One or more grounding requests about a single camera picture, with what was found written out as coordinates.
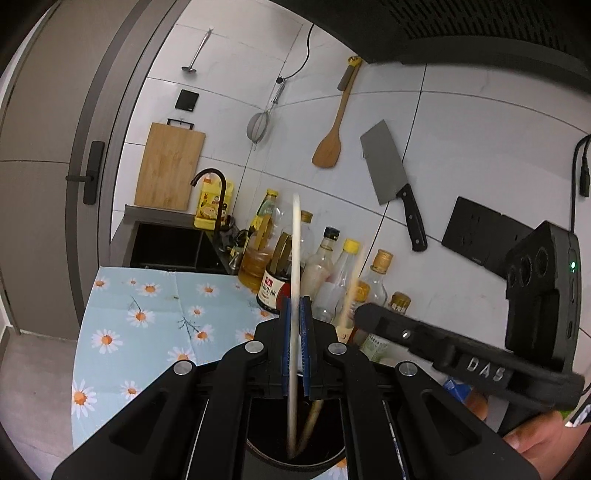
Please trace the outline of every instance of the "chopstick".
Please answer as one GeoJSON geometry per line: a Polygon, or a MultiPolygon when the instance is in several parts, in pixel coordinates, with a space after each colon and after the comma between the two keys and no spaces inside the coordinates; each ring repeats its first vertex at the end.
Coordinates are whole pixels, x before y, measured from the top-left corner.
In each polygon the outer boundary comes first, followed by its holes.
{"type": "MultiPolygon", "coordinates": [[[[353,265],[353,270],[351,272],[351,280],[349,281],[347,293],[345,294],[345,300],[343,301],[343,309],[340,311],[339,318],[335,321],[335,329],[337,330],[337,333],[339,331],[339,328],[346,327],[347,315],[349,314],[349,309],[351,308],[351,304],[353,303],[353,299],[355,298],[355,292],[357,290],[359,275],[361,274],[363,263],[365,263],[364,248],[362,248],[361,251],[358,253],[358,257],[355,260],[355,264],[353,265]]],[[[306,418],[304,430],[301,434],[296,455],[301,454],[306,449],[306,446],[308,445],[308,442],[312,437],[312,433],[314,432],[314,427],[316,425],[316,421],[318,421],[318,417],[320,416],[320,410],[322,410],[323,405],[324,400],[315,400],[312,403],[310,411],[308,412],[308,417],[306,418]]]]}
{"type": "Polygon", "coordinates": [[[291,326],[290,366],[287,393],[287,457],[296,456],[297,442],[297,352],[300,333],[300,196],[294,193],[291,237],[291,326]]]}

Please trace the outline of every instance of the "faucet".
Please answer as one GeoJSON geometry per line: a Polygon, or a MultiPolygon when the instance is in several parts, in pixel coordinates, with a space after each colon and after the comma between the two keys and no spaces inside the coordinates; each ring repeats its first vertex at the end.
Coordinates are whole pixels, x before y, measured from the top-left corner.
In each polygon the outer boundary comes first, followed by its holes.
{"type": "Polygon", "coordinates": [[[223,203],[224,203],[224,200],[226,199],[226,177],[224,177],[223,173],[220,172],[216,168],[205,168],[202,171],[200,171],[199,173],[197,173],[197,175],[195,175],[195,178],[193,180],[191,180],[191,185],[193,187],[196,186],[199,179],[201,177],[203,177],[206,173],[215,173],[218,177],[220,177],[220,180],[222,181],[222,191],[220,192],[220,202],[217,206],[216,224],[213,227],[213,239],[217,239],[217,237],[220,234],[220,227],[222,226],[223,203]]]}

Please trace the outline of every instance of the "floor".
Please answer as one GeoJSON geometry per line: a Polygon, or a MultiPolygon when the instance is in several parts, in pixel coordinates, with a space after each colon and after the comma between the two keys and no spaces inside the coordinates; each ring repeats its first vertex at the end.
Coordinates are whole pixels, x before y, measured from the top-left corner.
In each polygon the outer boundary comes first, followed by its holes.
{"type": "Polygon", "coordinates": [[[0,365],[0,421],[41,480],[73,450],[75,352],[73,341],[12,334],[0,365]]]}

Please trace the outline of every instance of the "black sink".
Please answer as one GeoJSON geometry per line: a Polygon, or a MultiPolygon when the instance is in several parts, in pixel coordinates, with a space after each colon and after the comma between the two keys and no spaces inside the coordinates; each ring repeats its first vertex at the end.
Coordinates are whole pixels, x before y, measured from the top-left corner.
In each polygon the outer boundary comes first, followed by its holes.
{"type": "Polygon", "coordinates": [[[226,274],[217,249],[204,230],[140,223],[130,267],[226,274]]]}

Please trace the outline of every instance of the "electrical cable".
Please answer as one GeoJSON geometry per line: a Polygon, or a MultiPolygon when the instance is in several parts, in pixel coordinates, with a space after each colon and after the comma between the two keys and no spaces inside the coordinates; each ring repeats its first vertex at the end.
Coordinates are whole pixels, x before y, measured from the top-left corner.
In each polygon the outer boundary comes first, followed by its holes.
{"type": "Polygon", "coordinates": [[[294,73],[292,73],[288,77],[277,77],[277,83],[282,84],[287,79],[290,79],[294,75],[297,75],[298,73],[301,72],[302,68],[304,68],[306,66],[306,63],[308,63],[308,59],[310,58],[310,35],[312,34],[312,29],[313,28],[314,28],[314,24],[312,23],[312,25],[310,26],[310,30],[308,31],[308,38],[306,39],[306,47],[308,49],[308,53],[306,55],[306,59],[304,60],[304,63],[301,64],[301,67],[298,68],[294,73]]]}
{"type": "Polygon", "coordinates": [[[570,183],[570,232],[574,233],[574,211],[577,203],[577,157],[579,156],[579,150],[586,142],[591,141],[591,135],[585,135],[577,146],[574,148],[573,154],[573,171],[570,183]]]}

